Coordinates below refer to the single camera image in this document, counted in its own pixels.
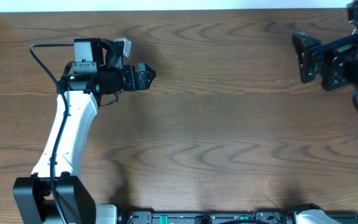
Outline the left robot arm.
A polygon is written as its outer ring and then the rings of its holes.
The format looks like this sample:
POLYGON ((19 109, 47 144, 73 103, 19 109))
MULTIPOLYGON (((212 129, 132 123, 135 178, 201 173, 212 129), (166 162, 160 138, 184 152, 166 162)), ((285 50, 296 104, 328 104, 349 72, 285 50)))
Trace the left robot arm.
POLYGON ((146 90, 156 72, 145 63, 124 63, 131 52, 125 38, 75 39, 71 46, 74 59, 53 79, 57 110, 45 149, 12 193, 24 223, 127 223, 115 205, 94 201, 81 182, 82 160, 101 98, 146 90))

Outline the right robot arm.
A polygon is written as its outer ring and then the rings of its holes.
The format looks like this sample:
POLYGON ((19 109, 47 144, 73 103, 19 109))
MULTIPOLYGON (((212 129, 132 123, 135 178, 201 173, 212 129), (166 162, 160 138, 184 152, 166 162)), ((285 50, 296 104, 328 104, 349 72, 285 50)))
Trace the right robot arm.
POLYGON ((298 31, 292 34, 291 39, 301 82, 312 82, 320 74, 321 86, 325 91, 353 85, 356 90, 352 101, 358 112, 358 1, 347 5, 347 17, 355 27, 347 37, 323 44, 307 33, 298 31))

